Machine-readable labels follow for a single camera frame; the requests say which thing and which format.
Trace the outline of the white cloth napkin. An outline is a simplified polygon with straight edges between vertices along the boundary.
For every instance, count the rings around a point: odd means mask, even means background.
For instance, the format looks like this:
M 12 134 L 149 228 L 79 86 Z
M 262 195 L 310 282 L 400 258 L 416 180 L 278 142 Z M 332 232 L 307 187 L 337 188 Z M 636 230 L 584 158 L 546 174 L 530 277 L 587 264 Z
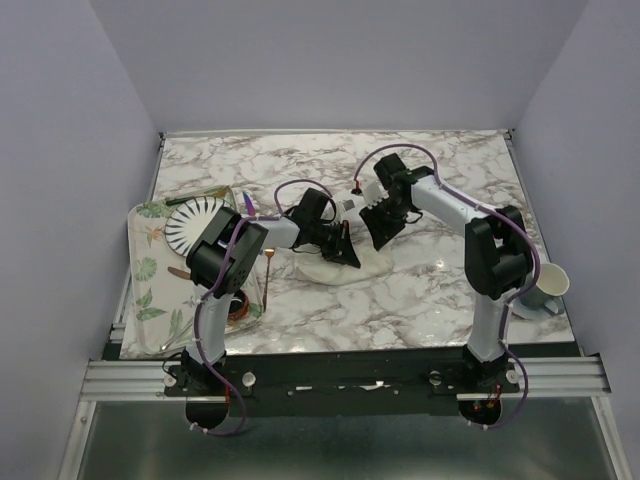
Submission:
M 351 199 L 356 207 L 346 214 L 350 224 L 350 236 L 355 252 L 361 262 L 359 269 L 328 262 L 318 249 L 304 246 L 301 253 L 294 255 L 294 275 L 297 280 L 328 286 L 344 286 L 388 274 L 394 267 L 391 251 L 383 247 L 376 251 L 359 210 L 365 206 L 360 196 L 341 192 L 335 201 Z

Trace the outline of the rose gold fork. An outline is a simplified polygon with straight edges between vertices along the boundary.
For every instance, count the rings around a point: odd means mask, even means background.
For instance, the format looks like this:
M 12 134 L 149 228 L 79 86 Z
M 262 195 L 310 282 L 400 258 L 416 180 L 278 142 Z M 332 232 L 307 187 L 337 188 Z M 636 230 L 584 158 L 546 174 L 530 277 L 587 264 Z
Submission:
M 264 250 L 264 255 L 266 256 L 265 283 L 264 283 L 263 296 L 262 296 L 262 303 L 263 303 L 264 310 L 267 310 L 267 305 L 268 305 L 271 261 L 275 253 L 276 253 L 276 250 L 274 248 L 266 248 Z

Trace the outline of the iridescent purple utensil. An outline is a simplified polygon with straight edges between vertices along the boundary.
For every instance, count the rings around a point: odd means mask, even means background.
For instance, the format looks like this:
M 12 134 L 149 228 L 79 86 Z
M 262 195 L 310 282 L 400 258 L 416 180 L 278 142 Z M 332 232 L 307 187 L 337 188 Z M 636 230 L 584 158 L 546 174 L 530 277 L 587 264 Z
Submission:
M 255 216 L 256 215 L 256 208 L 249 196 L 249 194 L 247 192 L 242 192 L 243 194 L 243 200 L 247 209 L 247 213 L 249 216 Z

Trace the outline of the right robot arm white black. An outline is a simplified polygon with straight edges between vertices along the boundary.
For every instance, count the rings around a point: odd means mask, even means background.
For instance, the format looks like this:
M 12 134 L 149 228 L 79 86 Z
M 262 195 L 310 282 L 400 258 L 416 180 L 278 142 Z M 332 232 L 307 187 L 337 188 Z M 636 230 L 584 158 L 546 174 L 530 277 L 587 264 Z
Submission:
M 377 184 L 362 188 L 359 212 L 379 250 L 409 223 L 411 213 L 436 217 L 464 239 L 464 272 L 474 290 L 472 330 L 466 348 L 474 357 L 460 367 L 460 379 L 480 392 L 496 380 L 493 361 L 504 355 L 512 297 L 525 287 L 540 259 L 520 211 L 487 206 L 444 183 L 426 166 L 406 167 L 396 154 L 374 165 Z

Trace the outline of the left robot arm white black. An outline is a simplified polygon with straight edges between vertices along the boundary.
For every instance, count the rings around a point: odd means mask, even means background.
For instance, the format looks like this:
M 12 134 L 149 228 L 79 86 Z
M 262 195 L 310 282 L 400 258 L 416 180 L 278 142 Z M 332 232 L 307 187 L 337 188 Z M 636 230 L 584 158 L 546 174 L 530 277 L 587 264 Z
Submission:
M 193 342 L 187 347 L 189 356 L 199 360 L 187 373 L 187 382 L 197 393 L 209 395 L 221 385 L 222 372 L 215 363 L 226 353 L 231 302 L 264 249 L 312 245 L 330 263 L 361 266 L 351 242 L 349 222 L 325 220 L 323 213 L 328 206 L 334 207 L 335 202 L 309 188 L 300 202 L 280 217 L 244 217 L 223 206 L 205 227 L 187 255 L 190 278 L 200 296 Z

